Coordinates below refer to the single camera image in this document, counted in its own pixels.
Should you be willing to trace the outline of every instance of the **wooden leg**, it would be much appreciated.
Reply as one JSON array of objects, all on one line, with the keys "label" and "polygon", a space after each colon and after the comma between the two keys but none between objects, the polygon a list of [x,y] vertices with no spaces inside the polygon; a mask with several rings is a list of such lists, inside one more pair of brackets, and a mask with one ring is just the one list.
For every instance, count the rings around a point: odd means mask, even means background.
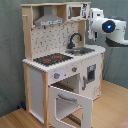
[{"label": "wooden leg", "polygon": [[102,81],[103,64],[104,64],[104,53],[102,54],[102,64],[101,64],[101,75],[100,75],[99,96],[101,96],[101,81]]},{"label": "wooden leg", "polygon": [[26,94],[26,111],[30,110],[30,90],[29,90],[29,74],[28,65],[23,63],[24,66],[24,82],[25,82],[25,94]]},{"label": "wooden leg", "polygon": [[43,101],[44,101],[44,126],[49,128],[49,89],[48,73],[43,72]]}]

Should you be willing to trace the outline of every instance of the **door handle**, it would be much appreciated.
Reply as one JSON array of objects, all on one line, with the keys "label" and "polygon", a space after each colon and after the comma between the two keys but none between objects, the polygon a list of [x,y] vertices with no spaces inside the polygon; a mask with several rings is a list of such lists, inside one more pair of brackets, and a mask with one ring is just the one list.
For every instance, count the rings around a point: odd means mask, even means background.
[{"label": "door handle", "polygon": [[68,18],[71,19],[72,18],[72,14],[73,14],[72,7],[71,6],[69,7],[69,10],[70,10],[70,16]]},{"label": "door handle", "polygon": [[85,78],[85,76],[83,76],[83,80],[84,80],[84,87],[82,87],[82,90],[85,90],[85,88],[86,88],[86,82],[87,82],[87,79]]},{"label": "door handle", "polygon": [[67,101],[73,101],[73,102],[77,102],[77,99],[75,99],[75,98],[68,98],[68,97],[66,97],[66,96],[64,96],[63,94],[59,94],[58,95],[61,99],[64,99],[64,100],[67,100]]}]

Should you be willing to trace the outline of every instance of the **stovetop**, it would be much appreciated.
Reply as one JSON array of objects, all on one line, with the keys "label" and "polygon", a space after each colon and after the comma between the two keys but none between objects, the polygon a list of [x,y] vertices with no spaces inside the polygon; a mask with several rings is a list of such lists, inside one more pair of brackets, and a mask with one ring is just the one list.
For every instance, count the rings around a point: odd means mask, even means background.
[{"label": "stovetop", "polygon": [[67,61],[69,59],[73,59],[73,57],[63,55],[61,53],[54,53],[51,55],[36,58],[33,61],[48,67],[57,63]]}]

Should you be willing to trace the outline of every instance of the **kitchen hood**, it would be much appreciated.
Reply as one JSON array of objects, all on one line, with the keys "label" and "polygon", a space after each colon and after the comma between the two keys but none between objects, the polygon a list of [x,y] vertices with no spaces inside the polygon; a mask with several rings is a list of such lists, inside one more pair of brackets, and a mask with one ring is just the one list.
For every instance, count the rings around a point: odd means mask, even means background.
[{"label": "kitchen hood", "polygon": [[43,6],[44,15],[34,22],[35,27],[64,23],[64,19],[52,13],[52,5]]}]

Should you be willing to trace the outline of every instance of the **wooden floor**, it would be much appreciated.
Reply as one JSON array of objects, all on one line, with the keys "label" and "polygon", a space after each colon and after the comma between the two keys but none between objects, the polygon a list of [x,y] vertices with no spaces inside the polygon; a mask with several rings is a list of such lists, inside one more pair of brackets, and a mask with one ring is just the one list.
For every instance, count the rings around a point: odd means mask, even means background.
[{"label": "wooden floor", "polygon": [[[81,112],[75,116],[81,118]],[[102,96],[93,104],[93,128],[116,128],[128,118],[128,89],[102,81]],[[74,124],[69,119],[64,121]],[[0,128],[44,128],[32,115],[23,109],[0,118]]]}]

